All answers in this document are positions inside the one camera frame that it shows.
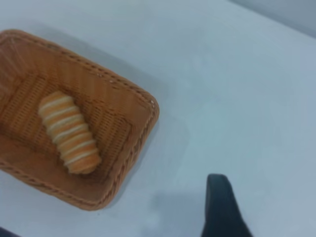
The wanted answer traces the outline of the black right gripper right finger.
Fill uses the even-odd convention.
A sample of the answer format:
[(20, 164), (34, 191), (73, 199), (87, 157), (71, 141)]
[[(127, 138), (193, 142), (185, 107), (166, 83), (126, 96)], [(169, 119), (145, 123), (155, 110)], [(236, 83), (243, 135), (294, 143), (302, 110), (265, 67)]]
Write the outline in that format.
[(206, 183), (203, 237), (252, 237), (239, 210), (233, 188), (223, 174), (210, 174)]

